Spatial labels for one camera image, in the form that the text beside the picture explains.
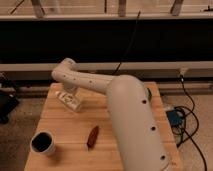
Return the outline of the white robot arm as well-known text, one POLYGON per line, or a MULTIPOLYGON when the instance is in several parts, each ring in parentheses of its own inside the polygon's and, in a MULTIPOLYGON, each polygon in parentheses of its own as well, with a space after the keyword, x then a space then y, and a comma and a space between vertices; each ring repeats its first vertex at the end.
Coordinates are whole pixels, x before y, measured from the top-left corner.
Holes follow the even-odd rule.
POLYGON ((131 75, 90 74, 75 70, 65 58, 53 70, 54 80, 106 95, 107 109, 124 171, 173 171, 154 114, 149 91, 131 75))

